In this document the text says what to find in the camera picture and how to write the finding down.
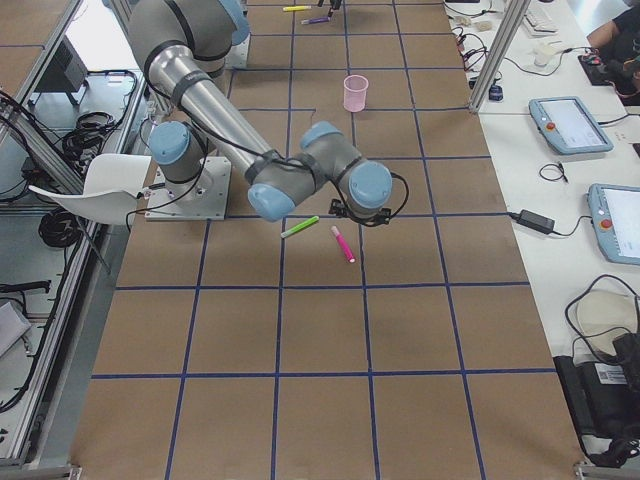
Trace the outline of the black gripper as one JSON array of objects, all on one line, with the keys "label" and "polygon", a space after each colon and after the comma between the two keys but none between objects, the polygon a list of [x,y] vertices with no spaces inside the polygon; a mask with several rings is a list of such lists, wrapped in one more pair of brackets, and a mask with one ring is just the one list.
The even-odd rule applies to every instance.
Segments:
[{"label": "black gripper", "polygon": [[329,4],[329,9],[331,11],[338,11],[342,6],[342,0],[318,0],[317,6],[322,7],[325,2]]},{"label": "black gripper", "polygon": [[357,211],[352,208],[346,201],[332,199],[329,215],[337,218],[347,218],[362,226],[381,226],[388,225],[392,218],[392,212],[389,208],[383,207],[377,211]]}]

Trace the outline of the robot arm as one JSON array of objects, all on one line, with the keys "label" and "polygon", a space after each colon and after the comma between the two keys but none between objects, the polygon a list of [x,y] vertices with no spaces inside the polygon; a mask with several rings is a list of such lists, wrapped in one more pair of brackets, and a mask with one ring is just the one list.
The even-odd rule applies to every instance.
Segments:
[{"label": "robot arm", "polygon": [[365,226],[388,223],[392,174],[370,161],[331,123],[314,124],[301,151],[281,156],[215,85],[209,67],[250,34],[236,1],[140,1],[128,39],[149,86],[182,110],[249,185],[248,200],[275,222],[326,183],[338,192],[330,212]]}]

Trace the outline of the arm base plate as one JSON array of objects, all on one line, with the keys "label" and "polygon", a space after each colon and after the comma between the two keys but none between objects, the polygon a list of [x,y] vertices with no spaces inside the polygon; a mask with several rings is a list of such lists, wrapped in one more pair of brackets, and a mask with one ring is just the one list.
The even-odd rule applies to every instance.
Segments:
[{"label": "arm base plate", "polygon": [[224,157],[208,156],[196,180],[175,184],[156,168],[155,184],[144,215],[148,221],[199,221],[225,219],[231,179],[231,163]]}]

